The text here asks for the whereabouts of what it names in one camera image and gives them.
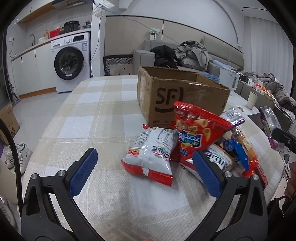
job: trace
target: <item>bolt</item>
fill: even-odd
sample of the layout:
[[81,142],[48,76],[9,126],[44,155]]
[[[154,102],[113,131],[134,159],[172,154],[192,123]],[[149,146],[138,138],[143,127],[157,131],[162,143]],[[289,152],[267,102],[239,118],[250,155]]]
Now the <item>bolt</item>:
[[36,179],[36,178],[37,178],[37,174],[36,174],[36,173],[32,174],[32,175],[31,175],[31,178],[32,178],[32,179]]
[[57,175],[60,176],[60,177],[64,176],[65,174],[66,174],[66,171],[65,170],[60,170],[57,173]]
[[259,176],[257,174],[254,174],[252,177],[254,180],[259,180]]
[[225,177],[232,177],[232,173],[230,171],[224,172]]

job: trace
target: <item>white curtain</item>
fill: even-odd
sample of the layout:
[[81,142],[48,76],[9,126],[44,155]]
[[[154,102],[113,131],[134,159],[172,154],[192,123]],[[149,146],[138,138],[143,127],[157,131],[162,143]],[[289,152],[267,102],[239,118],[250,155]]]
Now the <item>white curtain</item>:
[[278,23],[261,18],[246,17],[246,26],[249,28],[244,34],[244,55],[246,54],[247,64],[245,69],[257,73],[273,73],[290,94],[293,79],[293,46],[287,35]]

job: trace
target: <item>cardboard box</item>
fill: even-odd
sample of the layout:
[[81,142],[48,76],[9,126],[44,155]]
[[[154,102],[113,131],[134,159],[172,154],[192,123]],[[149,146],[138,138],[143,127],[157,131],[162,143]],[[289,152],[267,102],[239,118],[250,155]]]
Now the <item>cardboard box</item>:
[[230,89],[195,72],[140,67],[137,99],[150,127],[171,128],[176,100],[197,105],[216,115],[225,108]]
[[[0,118],[4,121],[12,137],[14,137],[18,132],[18,130],[20,129],[20,125],[18,124],[15,118],[15,115],[13,114],[11,104],[8,104],[0,111]],[[0,130],[0,137],[1,137],[2,143],[5,145],[8,145],[8,141],[1,130]]]

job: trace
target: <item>washing machine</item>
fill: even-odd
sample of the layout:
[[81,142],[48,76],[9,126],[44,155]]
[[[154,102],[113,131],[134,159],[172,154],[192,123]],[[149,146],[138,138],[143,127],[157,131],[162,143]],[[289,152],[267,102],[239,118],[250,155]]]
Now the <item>washing machine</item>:
[[73,91],[89,79],[90,33],[69,35],[51,42],[57,93]]

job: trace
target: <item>tablecloth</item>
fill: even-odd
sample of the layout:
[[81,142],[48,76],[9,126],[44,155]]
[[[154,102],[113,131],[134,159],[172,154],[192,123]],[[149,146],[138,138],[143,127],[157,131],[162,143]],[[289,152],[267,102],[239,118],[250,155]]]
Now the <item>tablecloth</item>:
[[[23,179],[25,192],[33,173],[54,175],[89,148],[99,160],[79,196],[74,197],[90,224],[107,241],[185,240],[208,213],[215,198],[191,173],[171,162],[172,187],[127,173],[120,160],[145,123],[136,98],[137,76],[108,76],[85,80],[69,95],[50,121],[31,156]],[[235,106],[227,103],[226,108]],[[246,116],[242,126],[258,153],[268,186],[269,202],[284,165],[267,137]],[[52,195],[57,215],[70,229]],[[226,215],[227,225],[237,198]]]

